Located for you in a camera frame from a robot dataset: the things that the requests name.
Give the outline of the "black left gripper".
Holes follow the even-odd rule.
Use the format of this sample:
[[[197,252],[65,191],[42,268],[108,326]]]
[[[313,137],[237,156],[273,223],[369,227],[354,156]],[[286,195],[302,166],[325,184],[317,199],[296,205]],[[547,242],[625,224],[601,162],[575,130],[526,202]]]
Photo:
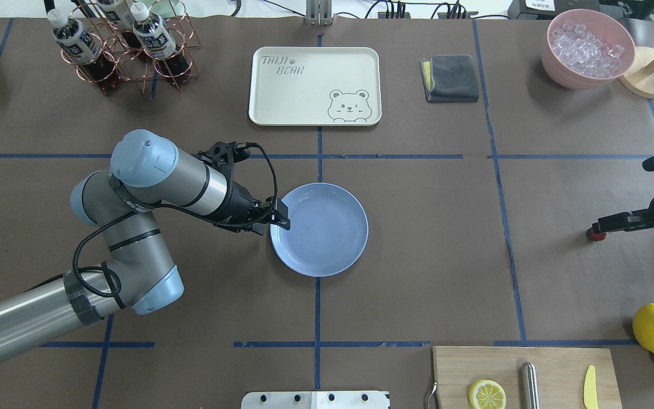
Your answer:
[[[227,184],[224,201],[215,212],[206,216],[206,220],[214,226],[233,232],[251,231],[256,235],[265,235],[271,226],[289,231],[291,221],[288,217],[288,207],[282,199],[274,199],[272,196],[265,201],[259,201],[252,197],[247,188],[233,180],[234,165],[249,158],[250,148],[261,151],[270,171],[273,172],[269,156],[256,142],[217,142],[207,151],[198,151],[198,160],[210,166],[214,172],[221,173]]]

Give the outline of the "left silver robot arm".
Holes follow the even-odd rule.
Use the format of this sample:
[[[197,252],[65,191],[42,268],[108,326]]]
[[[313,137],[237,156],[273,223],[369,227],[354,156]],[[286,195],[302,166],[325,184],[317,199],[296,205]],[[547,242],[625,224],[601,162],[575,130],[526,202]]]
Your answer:
[[[215,143],[196,156],[144,129],[117,143],[108,168],[71,192],[73,212],[96,230],[75,248],[71,267],[0,302],[0,363],[120,309],[148,314],[184,291],[153,211],[169,208],[233,231],[289,230],[274,192],[260,201],[233,179],[255,142]]]

